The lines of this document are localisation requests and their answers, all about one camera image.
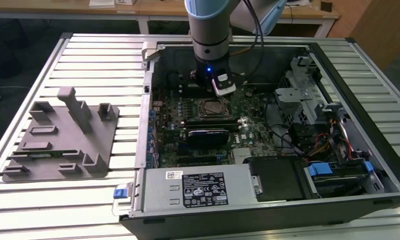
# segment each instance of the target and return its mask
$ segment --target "green circuit board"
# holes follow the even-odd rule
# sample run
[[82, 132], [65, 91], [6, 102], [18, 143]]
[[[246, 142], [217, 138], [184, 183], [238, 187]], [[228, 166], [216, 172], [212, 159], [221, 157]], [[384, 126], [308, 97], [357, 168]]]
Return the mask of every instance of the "green circuit board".
[[[234, 164], [233, 149], [248, 148], [252, 157], [274, 156], [274, 143], [264, 119], [264, 94], [252, 94], [246, 87], [224, 98], [185, 98], [162, 94], [156, 103], [157, 139], [161, 168]], [[185, 142], [186, 122], [228, 121], [228, 142], [213, 148], [194, 148]], [[204, 129], [226, 126], [208, 125]]]

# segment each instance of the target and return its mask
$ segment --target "warning label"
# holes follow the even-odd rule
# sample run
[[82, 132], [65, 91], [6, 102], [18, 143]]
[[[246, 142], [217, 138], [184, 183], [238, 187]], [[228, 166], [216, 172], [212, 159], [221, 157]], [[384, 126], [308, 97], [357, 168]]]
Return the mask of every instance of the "warning label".
[[181, 187], [185, 208], [228, 205], [222, 172], [182, 175]]

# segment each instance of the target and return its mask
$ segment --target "motherboard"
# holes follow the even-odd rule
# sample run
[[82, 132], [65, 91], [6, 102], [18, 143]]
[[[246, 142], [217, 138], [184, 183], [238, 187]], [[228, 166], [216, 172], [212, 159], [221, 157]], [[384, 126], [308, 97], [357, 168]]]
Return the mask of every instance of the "motherboard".
[[156, 93], [158, 167], [228, 165], [241, 157], [274, 156], [264, 118], [265, 94], [246, 86], [216, 97], [193, 91], [194, 87], [180, 85]]

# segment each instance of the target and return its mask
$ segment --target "gray 3d printed holder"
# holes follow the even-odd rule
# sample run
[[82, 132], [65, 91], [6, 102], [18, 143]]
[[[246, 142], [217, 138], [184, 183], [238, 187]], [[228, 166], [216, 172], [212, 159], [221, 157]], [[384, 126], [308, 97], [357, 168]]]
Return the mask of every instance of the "gray 3d printed holder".
[[118, 109], [109, 103], [87, 106], [73, 87], [61, 87], [65, 106], [35, 101], [31, 122], [2, 171], [5, 182], [102, 178], [117, 128]]

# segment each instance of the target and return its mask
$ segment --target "slotted metal surface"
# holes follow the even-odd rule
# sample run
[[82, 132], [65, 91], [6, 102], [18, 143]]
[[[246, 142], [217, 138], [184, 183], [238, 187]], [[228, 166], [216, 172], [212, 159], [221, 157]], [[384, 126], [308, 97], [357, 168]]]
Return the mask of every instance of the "slotted metal surface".
[[[252, 41], [236, 37], [236, 42]], [[106, 239], [134, 240], [111, 214], [113, 188], [134, 177], [134, 153], [143, 71], [143, 41], [182, 42], [186, 36], [74, 34], [61, 40], [37, 79], [33, 100], [61, 106], [54, 95], [58, 87], [74, 86], [75, 95], [89, 105], [110, 103], [119, 109], [109, 168], [101, 179], [3, 183], [0, 175], [0, 240], [7, 239]], [[344, 39], [265, 38], [266, 42], [316, 41], [400, 156], [400, 93], [354, 44]], [[324, 83], [330, 98], [329, 84]], [[29, 125], [23, 109], [13, 120], [0, 143], [0, 172], [9, 164], [6, 156], [17, 148]], [[385, 209], [345, 224], [313, 226], [236, 234], [229, 239], [400, 239], [400, 207]]]

